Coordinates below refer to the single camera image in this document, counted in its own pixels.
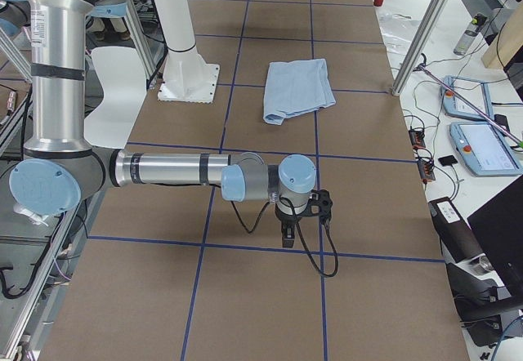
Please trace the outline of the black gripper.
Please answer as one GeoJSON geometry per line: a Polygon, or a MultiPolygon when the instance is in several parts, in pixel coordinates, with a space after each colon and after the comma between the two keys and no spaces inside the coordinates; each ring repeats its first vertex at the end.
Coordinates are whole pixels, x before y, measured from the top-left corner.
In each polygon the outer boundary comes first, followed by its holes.
{"type": "Polygon", "coordinates": [[[332,199],[326,189],[313,189],[301,206],[296,205],[290,198],[280,195],[275,214],[281,224],[282,248],[293,248],[295,230],[298,228],[299,221],[305,217],[318,217],[320,224],[325,228],[325,233],[330,234],[332,206],[332,199]]]}

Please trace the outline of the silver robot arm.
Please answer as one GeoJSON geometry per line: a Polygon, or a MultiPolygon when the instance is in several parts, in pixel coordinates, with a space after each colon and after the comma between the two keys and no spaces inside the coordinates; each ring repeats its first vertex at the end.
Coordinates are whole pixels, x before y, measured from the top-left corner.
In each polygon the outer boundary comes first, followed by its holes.
{"type": "Polygon", "coordinates": [[[92,52],[104,97],[91,113],[85,102],[87,18],[126,13],[125,0],[28,0],[34,100],[32,137],[9,176],[13,209],[42,224],[103,189],[125,185],[210,185],[232,203],[274,204],[282,244],[302,239],[300,220],[318,217],[328,229],[332,201],[316,189],[313,162],[300,154],[277,165],[255,153],[143,154],[125,149],[146,96],[136,50],[92,52]]]}

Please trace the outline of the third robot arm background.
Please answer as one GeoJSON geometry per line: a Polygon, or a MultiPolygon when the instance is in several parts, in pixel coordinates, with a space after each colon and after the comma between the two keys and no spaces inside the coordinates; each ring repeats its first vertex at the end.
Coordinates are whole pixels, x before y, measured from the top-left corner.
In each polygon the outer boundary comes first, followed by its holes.
{"type": "Polygon", "coordinates": [[[1,29],[7,36],[16,36],[24,27],[29,27],[30,16],[28,0],[1,0],[1,29]]]}

